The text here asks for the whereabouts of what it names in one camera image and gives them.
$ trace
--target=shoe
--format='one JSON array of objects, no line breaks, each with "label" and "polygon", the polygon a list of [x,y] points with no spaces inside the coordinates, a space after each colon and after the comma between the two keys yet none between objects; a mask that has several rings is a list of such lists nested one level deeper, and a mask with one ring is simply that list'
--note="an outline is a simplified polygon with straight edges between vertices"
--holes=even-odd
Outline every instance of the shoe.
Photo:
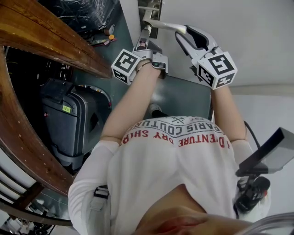
[{"label": "shoe", "polygon": [[150,114],[152,114],[155,110],[161,111],[160,106],[157,104],[150,104],[148,107],[148,111],[150,112]]}]

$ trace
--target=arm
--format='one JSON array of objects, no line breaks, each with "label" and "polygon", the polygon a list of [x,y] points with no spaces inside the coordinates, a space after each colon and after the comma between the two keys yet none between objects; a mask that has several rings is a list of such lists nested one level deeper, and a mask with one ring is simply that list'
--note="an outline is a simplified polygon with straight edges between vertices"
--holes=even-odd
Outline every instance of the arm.
[{"label": "arm", "polygon": [[150,63],[140,69],[122,100],[109,115],[100,140],[120,144],[128,128],[143,119],[159,75],[160,70],[153,68]]},{"label": "arm", "polygon": [[228,86],[211,92],[215,112],[215,124],[226,134],[231,142],[247,140],[244,120],[239,113]]},{"label": "arm", "polygon": [[88,234],[87,215],[90,213],[94,190],[107,184],[108,164],[118,147],[118,143],[100,141],[69,188],[68,213],[73,227],[80,234]]}]

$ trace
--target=person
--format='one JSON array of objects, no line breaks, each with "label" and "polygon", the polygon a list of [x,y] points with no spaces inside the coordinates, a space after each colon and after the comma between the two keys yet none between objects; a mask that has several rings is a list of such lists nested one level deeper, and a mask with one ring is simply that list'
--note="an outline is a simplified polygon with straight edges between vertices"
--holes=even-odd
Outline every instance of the person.
[{"label": "person", "polygon": [[[113,235],[231,235],[248,227],[233,204],[235,172],[252,150],[228,86],[211,91],[215,123],[168,117],[149,106],[160,71],[142,63],[69,189],[74,228],[99,234],[90,208],[101,185],[110,194]],[[148,107],[154,118],[143,120]]]}]

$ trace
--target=white wall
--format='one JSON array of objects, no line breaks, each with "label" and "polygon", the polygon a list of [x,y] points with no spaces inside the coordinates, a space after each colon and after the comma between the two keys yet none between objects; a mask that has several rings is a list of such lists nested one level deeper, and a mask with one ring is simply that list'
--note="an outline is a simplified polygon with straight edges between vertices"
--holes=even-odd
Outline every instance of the white wall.
[{"label": "white wall", "polygon": [[[3,151],[0,149],[0,165],[1,167],[9,173],[11,177],[16,179],[18,182],[22,183],[26,187],[32,186],[36,181],[27,175],[24,171],[22,171]],[[6,177],[3,173],[0,172],[0,180],[5,182],[7,185],[17,190],[20,193],[24,193],[25,189],[17,185],[14,181]],[[0,184],[0,191],[10,196],[13,199],[17,199],[19,195],[7,189],[4,185]],[[6,199],[3,196],[0,198],[12,203],[10,200]],[[8,214],[4,211],[0,210],[0,227],[3,223],[8,219]]]},{"label": "white wall", "polygon": [[[278,127],[294,133],[294,97],[235,95],[237,106],[251,126],[260,144],[263,144]],[[250,137],[254,150],[256,145]],[[271,181],[271,208],[269,215],[294,212],[294,160],[282,171],[268,175]]]},{"label": "white wall", "polygon": [[[120,0],[133,42],[139,37],[137,0]],[[232,85],[294,84],[293,0],[163,0],[160,20],[211,34],[228,51],[238,74]],[[173,31],[154,40],[169,58],[169,75],[197,81]]]}]

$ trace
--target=gray floor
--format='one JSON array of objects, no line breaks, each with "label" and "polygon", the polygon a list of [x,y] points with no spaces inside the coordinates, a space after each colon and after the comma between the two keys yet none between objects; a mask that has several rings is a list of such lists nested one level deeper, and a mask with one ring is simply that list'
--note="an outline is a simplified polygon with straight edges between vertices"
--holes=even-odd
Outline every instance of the gray floor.
[{"label": "gray floor", "polygon": [[62,196],[50,189],[44,189],[32,204],[40,212],[49,210],[47,213],[49,217],[69,219],[68,197]]},{"label": "gray floor", "polygon": [[[130,34],[121,13],[118,16],[114,35],[118,39],[109,46],[99,46],[95,50],[109,63],[112,63],[122,49],[132,50]],[[106,91],[116,106],[125,94],[128,86],[116,78],[99,79],[83,71],[75,70],[73,79],[76,84],[87,84],[99,87]],[[152,97],[152,102],[159,104],[163,112],[171,116],[199,116],[207,118],[210,106],[210,88],[182,79],[167,77],[159,79]]]}]

